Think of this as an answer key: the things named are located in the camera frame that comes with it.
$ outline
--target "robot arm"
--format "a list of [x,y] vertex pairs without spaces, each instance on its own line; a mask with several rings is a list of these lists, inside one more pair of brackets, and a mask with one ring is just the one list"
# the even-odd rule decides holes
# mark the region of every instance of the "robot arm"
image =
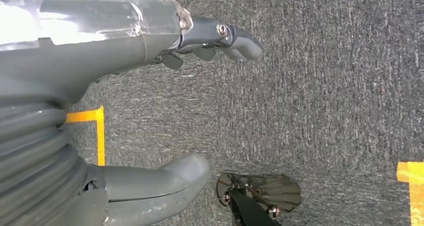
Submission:
[[239,28],[175,0],[0,0],[0,225],[150,225],[181,212],[210,178],[190,155],[156,170],[87,164],[63,111],[90,83],[215,50],[257,59]]

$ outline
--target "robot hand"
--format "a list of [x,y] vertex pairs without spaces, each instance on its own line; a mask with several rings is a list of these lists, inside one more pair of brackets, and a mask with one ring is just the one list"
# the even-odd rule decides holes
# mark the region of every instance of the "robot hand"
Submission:
[[173,47],[158,56],[153,64],[163,63],[174,70],[183,65],[177,54],[195,54],[204,61],[214,58],[216,49],[221,49],[233,60],[257,60],[263,47],[249,33],[221,21],[192,17],[192,29],[182,34]]

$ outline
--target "reflective surface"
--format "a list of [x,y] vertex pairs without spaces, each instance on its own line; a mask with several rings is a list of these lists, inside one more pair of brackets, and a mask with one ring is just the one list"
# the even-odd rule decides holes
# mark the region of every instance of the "reflective surface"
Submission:
[[0,51],[36,48],[38,38],[63,45],[180,34],[181,21],[191,29],[175,0],[0,0],[0,18]]

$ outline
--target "gray carpet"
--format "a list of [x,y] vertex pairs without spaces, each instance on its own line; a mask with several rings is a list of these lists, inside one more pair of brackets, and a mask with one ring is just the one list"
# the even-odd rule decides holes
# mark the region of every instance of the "gray carpet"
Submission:
[[[396,167],[424,159],[424,0],[179,1],[252,32],[266,54],[188,57],[176,72],[148,66],[92,85],[72,110],[104,106],[107,164],[156,168],[195,152],[216,175],[296,181],[303,202],[283,225],[411,224]],[[96,163],[95,125],[70,134]],[[159,225],[230,225],[215,180]]]

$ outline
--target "yellow floor marking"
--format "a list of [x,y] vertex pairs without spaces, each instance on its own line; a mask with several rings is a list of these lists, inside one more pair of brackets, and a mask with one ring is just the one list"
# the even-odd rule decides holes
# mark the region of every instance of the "yellow floor marking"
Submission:
[[411,226],[424,226],[424,162],[399,162],[396,174],[409,183]]
[[105,165],[105,117],[103,106],[96,110],[68,113],[66,115],[67,123],[76,122],[96,122],[97,127],[97,164]]

